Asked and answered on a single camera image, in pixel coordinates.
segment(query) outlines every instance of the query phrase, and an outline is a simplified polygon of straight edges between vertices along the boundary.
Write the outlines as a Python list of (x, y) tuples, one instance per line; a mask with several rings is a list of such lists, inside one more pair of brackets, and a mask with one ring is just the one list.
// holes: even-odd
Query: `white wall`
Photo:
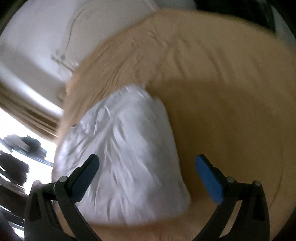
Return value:
[(73, 13), (90, 0), (28, 0), (0, 36), (0, 80), (53, 117), (62, 114), (56, 92), (65, 81), (51, 55)]

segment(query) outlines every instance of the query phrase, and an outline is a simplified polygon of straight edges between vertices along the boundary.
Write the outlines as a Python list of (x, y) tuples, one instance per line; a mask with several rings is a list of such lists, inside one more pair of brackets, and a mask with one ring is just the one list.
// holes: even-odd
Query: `bed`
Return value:
[(296, 206), (295, 80), (293, 53), (272, 32), (234, 17), (160, 10), (98, 46), (67, 85), (57, 149), (99, 100), (145, 86), (166, 107), (192, 204), (178, 218), (92, 229), (102, 240), (192, 240), (216, 208), (194, 168), (205, 154), (226, 176), (262, 182), (273, 239)]

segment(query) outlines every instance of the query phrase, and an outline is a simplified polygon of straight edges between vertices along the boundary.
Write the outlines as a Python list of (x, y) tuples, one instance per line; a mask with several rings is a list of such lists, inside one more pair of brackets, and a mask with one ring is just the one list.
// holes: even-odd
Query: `white pillowcase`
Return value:
[(100, 168), (77, 207), (91, 224), (139, 225), (175, 217), (190, 205), (165, 107), (136, 85), (92, 107), (56, 154), (53, 180), (91, 154)]

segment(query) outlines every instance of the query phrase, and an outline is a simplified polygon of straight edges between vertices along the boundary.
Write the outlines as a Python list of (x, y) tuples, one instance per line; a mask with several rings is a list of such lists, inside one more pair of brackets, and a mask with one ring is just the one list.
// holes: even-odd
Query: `curtain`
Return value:
[(56, 138), (58, 120), (36, 109), (1, 83), (0, 108), (39, 136), (50, 141)]

